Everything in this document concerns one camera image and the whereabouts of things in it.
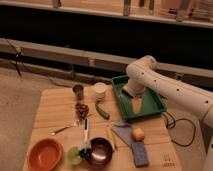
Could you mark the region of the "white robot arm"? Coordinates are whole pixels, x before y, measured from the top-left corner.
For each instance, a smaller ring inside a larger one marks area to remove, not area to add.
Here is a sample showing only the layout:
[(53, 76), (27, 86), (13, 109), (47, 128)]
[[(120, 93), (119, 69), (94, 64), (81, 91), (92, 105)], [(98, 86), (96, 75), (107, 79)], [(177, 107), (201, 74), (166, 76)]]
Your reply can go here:
[(182, 105), (213, 129), (213, 92), (163, 76), (155, 71), (156, 67), (157, 62), (150, 55), (130, 63), (126, 67), (129, 80), (123, 87), (124, 92), (135, 98), (150, 88)]

